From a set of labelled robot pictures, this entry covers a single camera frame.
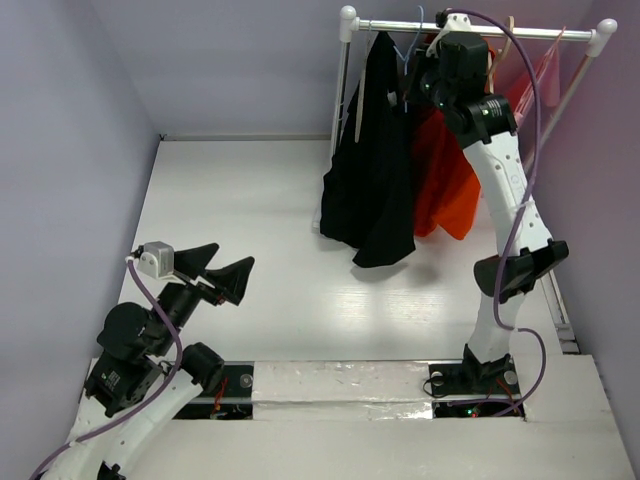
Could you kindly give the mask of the light blue wire hanger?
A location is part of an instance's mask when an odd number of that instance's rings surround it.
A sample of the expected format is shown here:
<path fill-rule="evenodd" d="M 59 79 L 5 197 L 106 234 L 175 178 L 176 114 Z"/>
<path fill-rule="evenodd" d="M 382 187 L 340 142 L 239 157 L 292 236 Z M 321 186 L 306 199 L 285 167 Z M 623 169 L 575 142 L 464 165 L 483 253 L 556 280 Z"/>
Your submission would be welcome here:
<path fill-rule="evenodd" d="M 411 58 L 415 53 L 418 40 L 421 37 L 423 26 L 424 26 L 424 20 L 425 20 L 425 8 L 422 4 L 418 5 L 418 10 L 419 10 L 419 27 L 416 30 L 415 34 L 413 35 L 412 41 L 409 44 L 407 50 L 404 53 L 402 53 L 397 47 L 395 47 L 396 55 L 402 61 L 402 71 L 401 71 L 401 75 L 399 76 L 399 93 L 401 94 L 400 99 L 402 104 L 402 111 L 405 114 L 408 113 L 408 101 L 406 100 L 406 95 L 408 91 L 407 81 L 409 77 L 409 65 L 411 62 Z"/>

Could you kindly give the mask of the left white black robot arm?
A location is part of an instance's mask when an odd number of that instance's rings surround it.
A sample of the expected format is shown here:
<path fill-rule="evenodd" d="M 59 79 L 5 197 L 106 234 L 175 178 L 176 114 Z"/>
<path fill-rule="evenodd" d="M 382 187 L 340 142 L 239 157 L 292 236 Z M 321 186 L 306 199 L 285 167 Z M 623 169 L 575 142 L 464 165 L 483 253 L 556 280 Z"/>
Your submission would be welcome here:
<path fill-rule="evenodd" d="M 180 338 L 199 304 L 237 306 L 244 298 L 254 258 L 211 269 L 218 249 L 210 243 L 175 250 L 156 241 L 127 256 L 149 304 L 123 302 L 109 311 L 68 438 L 32 478 L 129 479 L 171 420 L 252 417 L 253 364 L 226 363 L 206 344 Z"/>

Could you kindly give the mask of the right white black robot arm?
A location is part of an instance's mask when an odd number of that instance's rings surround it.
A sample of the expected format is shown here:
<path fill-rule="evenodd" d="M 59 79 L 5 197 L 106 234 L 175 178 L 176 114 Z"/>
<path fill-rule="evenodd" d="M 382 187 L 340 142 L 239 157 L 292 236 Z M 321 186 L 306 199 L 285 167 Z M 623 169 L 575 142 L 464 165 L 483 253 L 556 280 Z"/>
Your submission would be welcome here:
<path fill-rule="evenodd" d="M 474 331 L 458 363 L 435 364 L 425 386 L 434 398 L 484 395 L 512 368 L 510 338 L 536 282 L 569 254 L 540 218 L 523 169 L 508 100 L 487 90 L 488 43 L 477 33 L 436 37 L 418 59 L 409 97 L 435 107 L 479 180 L 497 254 L 473 269 L 481 291 Z"/>

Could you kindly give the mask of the black t shirt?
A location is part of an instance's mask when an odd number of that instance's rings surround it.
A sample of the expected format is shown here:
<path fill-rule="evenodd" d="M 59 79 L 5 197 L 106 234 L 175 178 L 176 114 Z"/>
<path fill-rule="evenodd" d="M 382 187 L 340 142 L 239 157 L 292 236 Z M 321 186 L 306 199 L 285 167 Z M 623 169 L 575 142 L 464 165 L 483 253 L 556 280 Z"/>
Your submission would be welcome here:
<path fill-rule="evenodd" d="M 369 52 L 360 142 L 356 88 L 331 168 L 323 177 L 320 233 L 356 250 L 360 268 L 393 265 L 415 250 L 410 155 L 395 42 L 386 32 Z"/>

